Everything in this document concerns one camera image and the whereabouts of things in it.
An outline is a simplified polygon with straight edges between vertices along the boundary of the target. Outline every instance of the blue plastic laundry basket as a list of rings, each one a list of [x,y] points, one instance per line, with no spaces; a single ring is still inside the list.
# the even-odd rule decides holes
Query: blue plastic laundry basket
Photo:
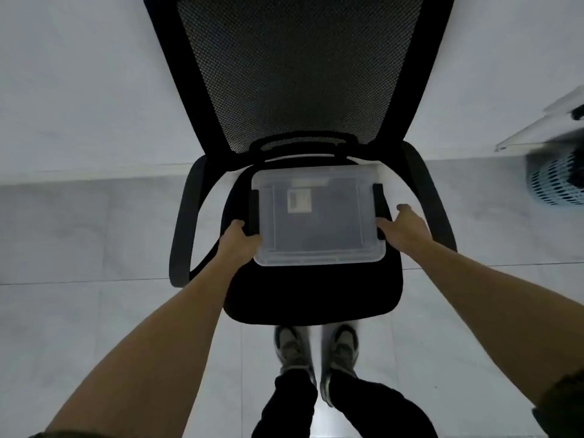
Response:
[[[527,185],[536,199],[552,206],[584,206],[584,148],[544,163]]]

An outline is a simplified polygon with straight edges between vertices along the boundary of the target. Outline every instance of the gray sneaker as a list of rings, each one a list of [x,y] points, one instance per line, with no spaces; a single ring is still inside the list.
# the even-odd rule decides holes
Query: gray sneaker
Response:
[[[353,370],[359,355],[359,339],[357,332],[348,324],[339,326],[331,338],[329,355],[321,378],[321,397],[331,407],[331,397],[329,395],[329,384],[331,382],[331,371],[340,370],[356,378],[357,374]]]
[[[312,362],[304,350],[302,337],[296,329],[289,326],[276,326],[274,347],[282,363],[280,375],[291,369],[304,369],[309,373],[312,383],[316,385]]]

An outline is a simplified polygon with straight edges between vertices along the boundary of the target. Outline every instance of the black seat cushion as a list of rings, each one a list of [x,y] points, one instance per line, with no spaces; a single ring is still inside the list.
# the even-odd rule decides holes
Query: black seat cushion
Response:
[[[234,219],[248,220],[251,179],[258,170],[350,164],[356,163],[317,156],[247,168],[227,198],[221,233]],[[401,258],[389,244],[385,256],[374,263],[267,267],[251,260],[231,281],[224,309],[231,318],[247,324],[303,326],[342,322],[390,312],[399,302],[402,285]]]

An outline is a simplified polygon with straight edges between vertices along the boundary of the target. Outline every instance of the human hand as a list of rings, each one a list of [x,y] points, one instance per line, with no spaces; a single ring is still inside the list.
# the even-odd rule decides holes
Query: human hand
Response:
[[[412,256],[412,251],[420,245],[432,241],[426,222],[408,204],[398,204],[395,221],[376,218],[376,225],[385,234],[385,239],[395,249]]]
[[[253,258],[262,244],[260,235],[246,236],[242,227],[245,222],[233,220],[225,233],[219,239],[216,258],[225,262],[226,265],[239,269]]]

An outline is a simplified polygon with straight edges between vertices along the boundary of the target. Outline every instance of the person's right arm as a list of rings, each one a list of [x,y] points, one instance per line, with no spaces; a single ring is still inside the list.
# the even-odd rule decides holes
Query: person's right arm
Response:
[[[434,282],[495,364],[537,404],[562,377],[584,368],[584,306],[490,269],[437,242],[411,207],[377,225]]]

